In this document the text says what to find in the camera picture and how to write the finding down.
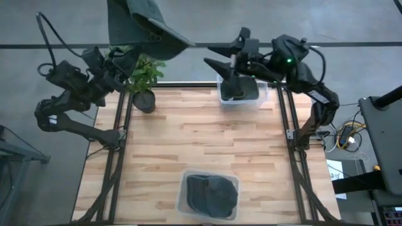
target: concrete floor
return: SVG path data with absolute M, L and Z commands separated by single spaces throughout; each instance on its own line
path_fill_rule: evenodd
M 192 42 L 229 42 L 241 26 L 263 42 L 283 33 L 314 42 L 401 41 L 402 15 L 392 0 L 156 0 L 166 23 Z M 0 7 L 0 44 L 43 44 L 35 13 L 42 11 L 67 43 L 108 43 L 106 2 L 99 0 L 14 0 Z M 48 32 L 50 41 L 58 43 Z M 337 92 L 341 104 L 381 95 L 399 86 L 402 47 L 321 48 L 327 59 L 324 82 Z M 55 50 L 58 61 L 68 60 L 84 69 L 84 63 L 66 50 Z M 187 49 L 168 61 L 166 81 L 215 80 L 202 58 L 221 59 L 215 53 Z M 49 62 L 46 50 L 0 50 L 0 124 L 8 126 L 32 145 L 52 156 L 49 165 L 32 163 L 12 225 L 49 225 L 70 220 L 77 195 L 88 142 L 67 132 L 41 131 L 33 116 L 36 103 L 62 90 L 48 83 L 36 67 Z M 321 61 L 313 53 L 305 60 L 316 76 Z M 357 112 L 356 105 L 341 107 L 334 124 Z M 96 108 L 88 115 L 95 117 Z M 93 124 L 76 112 L 71 117 Z M 369 138 L 363 132 L 361 150 L 367 153 L 366 169 L 376 164 Z M 328 159 L 348 159 L 335 150 Z M 353 213 L 342 213 L 355 219 Z

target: potted plant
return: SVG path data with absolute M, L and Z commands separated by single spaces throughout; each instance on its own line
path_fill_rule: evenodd
M 129 78 L 126 88 L 134 94 L 133 105 L 144 113 L 149 114 L 155 110 L 155 94 L 151 87 L 158 82 L 158 77 L 163 78 L 163 73 L 157 67 L 165 66 L 164 62 L 141 54 Z

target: wooden tabletop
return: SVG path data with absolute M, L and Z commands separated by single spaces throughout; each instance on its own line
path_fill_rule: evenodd
M 240 179 L 237 218 L 227 223 L 300 222 L 276 89 L 269 91 L 270 99 L 255 112 L 221 111 L 215 88 L 153 91 L 154 113 L 132 111 L 115 223 L 206 223 L 175 208 L 187 168 Z M 113 127 L 118 97 L 117 93 L 106 97 L 97 128 Z M 302 125 L 310 116 L 311 100 L 306 95 L 294 95 L 294 99 Z M 292 125 L 289 110 L 288 118 Z M 307 160 L 313 190 L 340 218 L 324 152 L 312 147 Z M 89 153 L 99 148 L 93 143 Z M 73 219 L 81 217 L 98 196 L 106 159 L 107 151 L 102 151 L 87 160 Z M 305 193 L 303 200 L 310 218 Z

